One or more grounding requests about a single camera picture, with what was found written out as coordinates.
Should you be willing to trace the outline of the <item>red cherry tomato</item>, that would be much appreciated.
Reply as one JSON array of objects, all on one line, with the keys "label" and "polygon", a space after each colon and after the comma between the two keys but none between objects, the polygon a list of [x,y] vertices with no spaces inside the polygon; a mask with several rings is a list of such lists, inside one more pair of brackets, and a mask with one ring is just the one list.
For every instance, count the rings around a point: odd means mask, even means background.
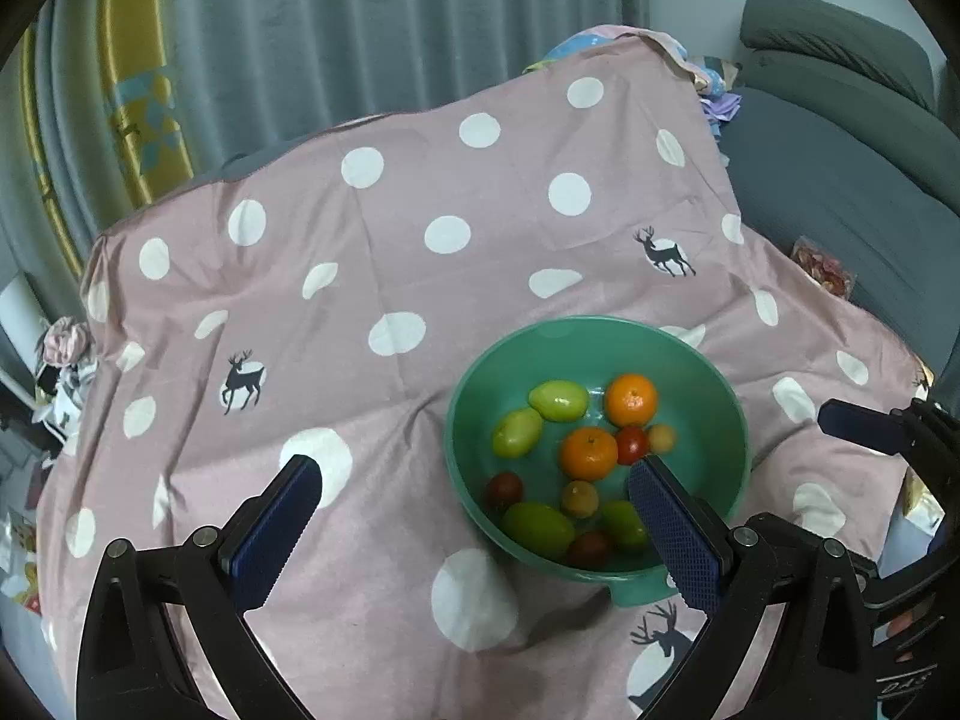
[{"label": "red cherry tomato", "polygon": [[524,500],[524,483],[517,473],[501,472],[492,476],[485,488],[485,502],[497,511],[505,511],[511,505]]},{"label": "red cherry tomato", "polygon": [[601,571],[612,556],[612,539],[601,530],[590,530],[574,538],[566,553],[566,562],[581,571]]},{"label": "red cherry tomato", "polygon": [[649,437],[641,426],[630,424],[630,426],[622,427],[615,434],[615,440],[617,441],[617,450],[619,450],[617,461],[622,466],[635,465],[649,454]]}]

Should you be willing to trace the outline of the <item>pink crumpled fabric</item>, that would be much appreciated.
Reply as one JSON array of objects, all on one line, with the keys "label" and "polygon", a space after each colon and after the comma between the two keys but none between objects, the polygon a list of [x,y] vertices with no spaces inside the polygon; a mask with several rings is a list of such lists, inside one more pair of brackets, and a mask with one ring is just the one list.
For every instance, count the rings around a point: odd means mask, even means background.
[{"label": "pink crumpled fabric", "polygon": [[91,332],[86,322],[60,317],[44,330],[37,342],[37,354],[44,366],[62,369],[76,364],[90,346]]}]

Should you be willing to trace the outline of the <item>yellow patterned curtain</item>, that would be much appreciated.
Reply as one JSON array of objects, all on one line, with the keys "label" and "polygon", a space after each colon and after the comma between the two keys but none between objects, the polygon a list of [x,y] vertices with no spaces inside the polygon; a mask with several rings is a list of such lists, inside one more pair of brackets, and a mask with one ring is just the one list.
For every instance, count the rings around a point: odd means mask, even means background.
[{"label": "yellow patterned curtain", "polygon": [[26,153],[55,260],[194,176],[163,0],[47,0],[13,51]]}]

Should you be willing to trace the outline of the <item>pink polka dot cloth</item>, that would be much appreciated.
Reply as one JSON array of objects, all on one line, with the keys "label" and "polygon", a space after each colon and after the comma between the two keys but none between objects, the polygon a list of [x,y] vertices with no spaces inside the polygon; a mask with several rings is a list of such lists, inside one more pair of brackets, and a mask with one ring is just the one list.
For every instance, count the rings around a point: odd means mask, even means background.
[{"label": "pink polka dot cloth", "polygon": [[319,718],[626,718],[635,610],[509,561],[455,499],[455,384],[517,328],[649,323],[748,422],[748,512],[877,556],[905,466],[830,439],[832,397],[907,403],[919,366],[740,221],[692,82],[619,39],[425,114],[311,138],[94,244],[99,366],[39,507],[39,589],[75,683],[106,546],[224,522],[296,454],[324,493],[251,628]]}]

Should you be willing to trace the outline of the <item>large orange mandarin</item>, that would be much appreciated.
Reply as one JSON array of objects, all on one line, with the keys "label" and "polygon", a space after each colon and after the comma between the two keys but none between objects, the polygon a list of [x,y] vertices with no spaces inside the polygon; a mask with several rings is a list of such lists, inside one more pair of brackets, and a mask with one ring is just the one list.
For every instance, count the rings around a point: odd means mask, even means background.
[{"label": "large orange mandarin", "polygon": [[604,415],[613,426],[646,426],[658,406],[656,385],[643,374],[622,374],[605,389]]}]

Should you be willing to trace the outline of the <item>red snack packet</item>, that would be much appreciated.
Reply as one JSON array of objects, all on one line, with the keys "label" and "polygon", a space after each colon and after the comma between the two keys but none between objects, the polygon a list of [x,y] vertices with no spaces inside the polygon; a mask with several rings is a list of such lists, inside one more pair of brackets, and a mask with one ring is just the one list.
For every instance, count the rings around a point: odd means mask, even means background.
[{"label": "red snack packet", "polygon": [[820,284],[827,293],[837,298],[850,299],[856,284],[856,275],[812,239],[800,236],[791,250],[791,260]]}]

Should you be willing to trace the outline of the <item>brown longan fruit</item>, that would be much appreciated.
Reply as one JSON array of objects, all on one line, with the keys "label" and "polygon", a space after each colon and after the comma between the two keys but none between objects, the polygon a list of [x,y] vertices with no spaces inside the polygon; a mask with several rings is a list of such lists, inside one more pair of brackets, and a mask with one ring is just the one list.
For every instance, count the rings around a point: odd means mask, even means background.
[{"label": "brown longan fruit", "polygon": [[677,445],[677,431],[670,424],[658,422],[646,429],[647,445],[652,455],[670,454]]},{"label": "brown longan fruit", "polygon": [[560,507],[568,517],[574,520],[587,520],[594,517],[601,505],[601,496],[596,486],[582,479],[570,481],[562,491]]}]

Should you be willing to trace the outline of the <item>small orange mandarin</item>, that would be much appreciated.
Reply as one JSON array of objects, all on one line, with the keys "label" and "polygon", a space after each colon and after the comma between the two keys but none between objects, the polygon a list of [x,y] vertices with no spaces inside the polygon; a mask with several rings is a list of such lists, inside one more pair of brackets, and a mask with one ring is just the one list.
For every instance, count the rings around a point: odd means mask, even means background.
[{"label": "small orange mandarin", "polygon": [[569,479],[587,483],[607,478],[619,465],[617,441],[608,431],[597,426],[578,427],[560,445],[558,466]]}]

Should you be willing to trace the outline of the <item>green jujube fruit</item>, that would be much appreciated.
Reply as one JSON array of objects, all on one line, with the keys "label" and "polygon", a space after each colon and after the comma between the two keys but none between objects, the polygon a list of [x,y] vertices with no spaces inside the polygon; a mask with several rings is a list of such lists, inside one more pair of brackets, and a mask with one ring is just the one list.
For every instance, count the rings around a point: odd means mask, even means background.
[{"label": "green jujube fruit", "polygon": [[527,394],[527,403],[545,421],[579,421],[589,408],[589,392],[573,380],[545,380]]},{"label": "green jujube fruit", "polygon": [[501,518],[501,530],[524,550],[548,561],[562,561],[576,538],[568,517],[535,500],[512,504]]},{"label": "green jujube fruit", "polygon": [[630,500],[609,500],[599,509],[602,528],[619,550],[637,553],[649,546],[646,525]]},{"label": "green jujube fruit", "polygon": [[539,444],[543,430],[544,418],[534,408],[526,406],[509,411],[494,426],[491,450],[505,460],[523,458]]}]

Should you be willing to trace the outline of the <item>green plastic bowl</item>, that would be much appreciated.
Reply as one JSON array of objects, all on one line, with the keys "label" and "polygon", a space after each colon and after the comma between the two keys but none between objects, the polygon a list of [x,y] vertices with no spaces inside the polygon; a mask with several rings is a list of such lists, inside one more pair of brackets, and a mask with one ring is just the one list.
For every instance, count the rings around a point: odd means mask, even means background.
[{"label": "green plastic bowl", "polygon": [[622,608],[672,590],[628,477],[659,457],[721,517],[747,486],[747,422],[693,330],[568,317],[495,343],[454,388],[449,478],[467,514],[524,566],[597,583]]}]

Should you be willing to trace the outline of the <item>grey curtain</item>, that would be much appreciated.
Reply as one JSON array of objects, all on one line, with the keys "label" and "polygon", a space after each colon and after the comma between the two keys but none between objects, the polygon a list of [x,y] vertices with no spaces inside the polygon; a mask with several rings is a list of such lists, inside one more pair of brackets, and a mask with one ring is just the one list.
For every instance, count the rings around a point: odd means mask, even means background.
[{"label": "grey curtain", "polygon": [[[67,309],[21,122],[13,51],[47,0],[2,0],[2,271]],[[343,122],[465,98],[602,23],[646,25],[649,0],[163,0],[186,185]]]}]

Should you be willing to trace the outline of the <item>white table lamp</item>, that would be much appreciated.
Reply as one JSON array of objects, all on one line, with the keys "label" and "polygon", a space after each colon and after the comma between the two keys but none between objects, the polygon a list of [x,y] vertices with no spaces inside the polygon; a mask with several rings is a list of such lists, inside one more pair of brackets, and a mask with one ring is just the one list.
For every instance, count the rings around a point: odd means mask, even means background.
[{"label": "white table lamp", "polygon": [[0,293],[0,322],[18,358],[28,369],[39,361],[39,344],[49,328],[46,314],[26,280],[18,271]]}]

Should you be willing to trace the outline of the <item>grey sofa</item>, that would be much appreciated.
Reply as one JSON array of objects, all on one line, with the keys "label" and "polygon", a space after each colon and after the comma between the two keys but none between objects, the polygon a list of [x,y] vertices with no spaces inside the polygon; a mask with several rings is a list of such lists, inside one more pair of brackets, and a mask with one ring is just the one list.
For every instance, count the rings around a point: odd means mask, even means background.
[{"label": "grey sofa", "polygon": [[900,29],[823,0],[747,0],[722,153],[743,219],[782,252],[811,239],[853,301],[936,376],[958,341],[958,138],[928,56]]}]

